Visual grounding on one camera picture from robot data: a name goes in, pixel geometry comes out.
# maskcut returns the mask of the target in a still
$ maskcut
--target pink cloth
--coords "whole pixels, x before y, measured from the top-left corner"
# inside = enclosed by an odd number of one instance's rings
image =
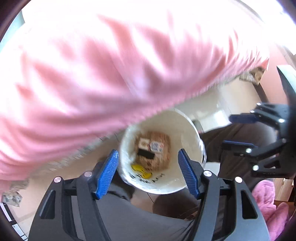
[[[268,66],[254,26],[235,27],[227,9],[95,2],[52,9],[1,52],[0,192],[96,137]]]
[[[282,202],[276,208],[274,205],[274,183],[268,180],[259,182],[253,189],[252,195],[263,214],[269,231],[270,240],[276,240],[286,225],[289,213],[288,204]]]

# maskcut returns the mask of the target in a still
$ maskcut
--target floor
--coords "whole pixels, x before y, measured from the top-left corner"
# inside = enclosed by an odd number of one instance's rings
[[[260,99],[253,85],[235,80],[228,85],[213,88],[175,108],[184,112],[191,120],[198,120],[203,131],[208,131],[227,125],[230,114],[249,112],[257,102],[260,102]],[[118,147],[122,136],[123,132],[111,136],[94,152],[75,161],[69,167],[64,167],[42,177],[31,178],[28,189],[20,191],[23,196],[21,207],[9,207],[23,232],[28,235],[36,209],[54,177],[62,176],[64,179],[69,179],[91,170],[98,159],[107,156],[112,149]],[[137,189],[131,202],[143,210],[152,212],[153,202],[156,198],[155,194],[148,194]]]

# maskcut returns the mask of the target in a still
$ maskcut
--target pink wall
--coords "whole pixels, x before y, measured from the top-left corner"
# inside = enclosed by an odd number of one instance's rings
[[[280,64],[288,64],[275,43],[269,43],[270,62],[268,71],[266,71],[261,79],[261,86],[271,103],[286,104],[287,98],[281,79],[277,72],[276,66]]]

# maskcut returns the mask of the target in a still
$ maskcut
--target dark pants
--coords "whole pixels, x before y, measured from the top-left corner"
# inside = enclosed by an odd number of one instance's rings
[[[261,178],[250,176],[250,168],[243,157],[222,151],[223,140],[253,143],[265,146],[275,141],[275,132],[261,123],[231,124],[201,135],[206,146],[207,161],[220,162],[219,177],[243,178],[252,190]],[[123,183],[118,174],[100,201],[97,202],[102,219],[112,241],[125,240],[186,240],[193,221],[184,220],[197,210],[199,201],[189,194],[188,189],[160,195],[153,206],[153,212],[143,211],[130,203],[134,188]],[[219,212],[216,223],[218,232],[223,219],[223,202],[220,197]]]

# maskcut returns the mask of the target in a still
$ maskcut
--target yellow object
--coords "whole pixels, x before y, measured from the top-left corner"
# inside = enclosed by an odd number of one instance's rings
[[[141,165],[131,164],[131,167],[132,167],[132,169],[134,171],[142,173],[141,176],[144,179],[148,179],[148,178],[150,178],[152,176],[152,173],[151,172],[145,172],[144,167],[142,167]]]

